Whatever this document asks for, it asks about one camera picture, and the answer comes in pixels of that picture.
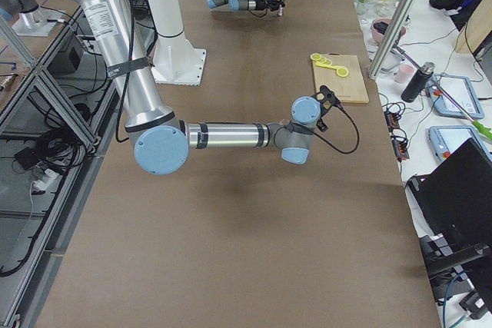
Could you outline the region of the pink plastic cup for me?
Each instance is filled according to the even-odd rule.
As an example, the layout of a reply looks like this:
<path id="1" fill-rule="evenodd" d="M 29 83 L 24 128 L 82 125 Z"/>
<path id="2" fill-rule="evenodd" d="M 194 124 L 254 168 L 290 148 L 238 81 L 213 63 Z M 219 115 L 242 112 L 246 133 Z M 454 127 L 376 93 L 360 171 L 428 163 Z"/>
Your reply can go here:
<path id="1" fill-rule="evenodd" d="M 406 84 L 414 75 L 414 67 L 407 64 L 401 64 L 397 70 L 394 80 L 398 84 Z"/>

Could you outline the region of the wooden cutting board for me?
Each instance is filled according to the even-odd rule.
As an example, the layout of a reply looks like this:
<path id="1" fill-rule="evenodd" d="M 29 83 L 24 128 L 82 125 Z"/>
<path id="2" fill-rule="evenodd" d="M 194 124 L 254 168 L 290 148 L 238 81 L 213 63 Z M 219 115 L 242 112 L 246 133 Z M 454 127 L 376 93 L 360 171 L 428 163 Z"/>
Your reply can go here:
<path id="1" fill-rule="evenodd" d="M 358 104 L 369 102 L 364 79 L 361 74 L 361 68 L 356 55 L 320 55 L 331 59 L 333 65 L 346 67 L 349 71 L 349 75 L 346 78 L 338 77 L 334 70 L 316 67 L 314 65 L 315 61 L 311 60 L 316 92 L 319 90 L 320 86 L 326 85 L 335 93 L 341 102 Z"/>

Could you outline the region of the yellow plastic spoon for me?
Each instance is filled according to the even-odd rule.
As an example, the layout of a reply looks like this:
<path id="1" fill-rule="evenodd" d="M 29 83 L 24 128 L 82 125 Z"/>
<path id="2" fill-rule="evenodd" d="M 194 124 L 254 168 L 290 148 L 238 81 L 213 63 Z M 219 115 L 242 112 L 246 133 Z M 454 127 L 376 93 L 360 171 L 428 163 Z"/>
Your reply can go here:
<path id="1" fill-rule="evenodd" d="M 344 66 L 340 66 L 340 65 L 328 65 L 326 63 L 321 63 L 321 62 L 318 62 L 318 61 L 316 61 L 314 63 L 314 65 L 316 67 L 319 67 L 319 68 L 326 68 L 326 69 L 334 70 L 335 71 L 335 74 L 338 77 L 341 77 L 341 78 L 346 78 L 349 75 L 348 69 L 346 67 L 344 67 Z"/>

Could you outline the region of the lemon slice end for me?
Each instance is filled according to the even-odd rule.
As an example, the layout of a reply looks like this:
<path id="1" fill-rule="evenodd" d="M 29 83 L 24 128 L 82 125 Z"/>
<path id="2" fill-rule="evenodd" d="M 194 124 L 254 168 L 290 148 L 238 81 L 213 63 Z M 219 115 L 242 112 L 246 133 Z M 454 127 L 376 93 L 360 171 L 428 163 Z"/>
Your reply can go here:
<path id="1" fill-rule="evenodd" d="M 312 53 L 310 55 L 310 58 L 312 61 L 317 61 L 319 58 L 323 57 L 322 55 L 318 54 L 318 53 Z"/>

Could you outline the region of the pink bowl with black items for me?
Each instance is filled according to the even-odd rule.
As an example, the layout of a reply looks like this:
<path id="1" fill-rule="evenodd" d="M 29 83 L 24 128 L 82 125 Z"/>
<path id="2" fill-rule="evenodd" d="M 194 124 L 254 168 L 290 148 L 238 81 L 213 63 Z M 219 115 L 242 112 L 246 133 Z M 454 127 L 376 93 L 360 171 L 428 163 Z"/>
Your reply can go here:
<path id="1" fill-rule="evenodd" d="M 380 44 L 384 36 L 387 33 L 390 23 L 392 22 L 391 18 L 378 18 L 372 21 L 371 23 L 371 34 L 372 38 L 376 41 L 377 44 Z M 407 29 L 402 26 L 400 34 L 397 36 L 396 41 L 394 42 L 396 45 L 399 43 L 400 39 L 405 36 L 407 33 Z"/>

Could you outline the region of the black water bottle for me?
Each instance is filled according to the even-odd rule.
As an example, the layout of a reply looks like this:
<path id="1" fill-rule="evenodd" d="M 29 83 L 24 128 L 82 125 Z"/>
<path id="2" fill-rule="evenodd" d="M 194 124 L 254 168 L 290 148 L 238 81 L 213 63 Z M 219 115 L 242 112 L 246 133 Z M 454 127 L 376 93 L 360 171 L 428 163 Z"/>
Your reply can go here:
<path id="1" fill-rule="evenodd" d="M 433 76 L 434 69 L 435 63 L 429 61 L 420 66 L 401 93 L 401 100 L 407 103 L 413 102 Z"/>

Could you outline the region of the near blue teach pendant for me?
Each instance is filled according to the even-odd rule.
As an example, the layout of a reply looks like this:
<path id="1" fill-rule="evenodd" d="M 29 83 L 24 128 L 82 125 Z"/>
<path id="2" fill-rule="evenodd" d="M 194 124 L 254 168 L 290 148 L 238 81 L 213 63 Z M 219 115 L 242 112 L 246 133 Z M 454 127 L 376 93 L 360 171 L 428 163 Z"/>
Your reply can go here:
<path id="1" fill-rule="evenodd" d="M 469 125 L 432 126 L 427 129 L 428 139 L 439 162 L 450 157 L 469 138 L 488 153 L 476 128 Z"/>

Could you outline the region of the blue teach pendant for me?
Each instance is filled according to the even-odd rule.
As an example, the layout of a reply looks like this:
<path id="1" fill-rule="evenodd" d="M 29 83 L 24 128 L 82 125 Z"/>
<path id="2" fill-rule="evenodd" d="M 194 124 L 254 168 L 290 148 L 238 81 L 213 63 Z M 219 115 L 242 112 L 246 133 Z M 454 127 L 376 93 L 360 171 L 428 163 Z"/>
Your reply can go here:
<path id="1" fill-rule="evenodd" d="M 484 110 L 478 101 L 468 77 L 434 74 L 427 86 L 427 92 L 436 112 L 443 117 L 465 118 L 464 113 L 447 96 L 443 88 L 474 120 L 484 118 Z"/>
<path id="2" fill-rule="evenodd" d="M 476 128 L 469 125 L 432 126 L 427 129 L 428 139 L 439 162 L 450 157 L 469 138 L 488 153 Z"/>

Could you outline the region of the far blue teach pendant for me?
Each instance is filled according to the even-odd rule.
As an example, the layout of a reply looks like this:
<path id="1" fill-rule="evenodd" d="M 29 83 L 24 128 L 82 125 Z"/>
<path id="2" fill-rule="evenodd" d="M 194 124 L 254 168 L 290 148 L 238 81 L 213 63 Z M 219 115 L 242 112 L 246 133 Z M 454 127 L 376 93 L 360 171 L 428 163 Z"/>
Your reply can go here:
<path id="1" fill-rule="evenodd" d="M 447 96 L 443 88 L 474 120 L 484 118 L 484 110 L 478 101 L 468 77 L 434 74 L 427 86 L 427 92 L 436 112 L 443 117 L 465 118 L 464 113 Z"/>

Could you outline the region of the black computer monitor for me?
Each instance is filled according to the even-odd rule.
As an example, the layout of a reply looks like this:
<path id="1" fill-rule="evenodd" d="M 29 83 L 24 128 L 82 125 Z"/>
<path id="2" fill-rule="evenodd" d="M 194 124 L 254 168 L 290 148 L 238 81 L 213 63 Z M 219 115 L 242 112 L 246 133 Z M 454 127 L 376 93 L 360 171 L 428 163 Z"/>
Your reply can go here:
<path id="1" fill-rule="evenodd" d="M 434 234 L 461 246 L 491 245 L 491 159 L 474 139 L 407 186 Z"/>

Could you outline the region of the aluminium frame post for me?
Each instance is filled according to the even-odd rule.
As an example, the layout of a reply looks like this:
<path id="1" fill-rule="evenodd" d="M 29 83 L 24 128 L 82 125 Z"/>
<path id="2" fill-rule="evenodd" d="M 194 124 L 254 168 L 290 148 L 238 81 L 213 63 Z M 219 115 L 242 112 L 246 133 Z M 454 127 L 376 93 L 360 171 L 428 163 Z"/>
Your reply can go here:
<path id="1" fill-rule="evenodd" d="M 412 5 L 415 0 L 400 0 L 399 6 L 391 19 L 391 22 L 386 30 L 382 42 L 380 43 L 377 52 L 371 62 L 368 69 L 368 77 L 371 80 L 375 80 L 379 72 L 381 71 L 382 64 L 386 57 L 390 54 L 397 37 L 401 33 L 404 21 L 409 15 Z"/>

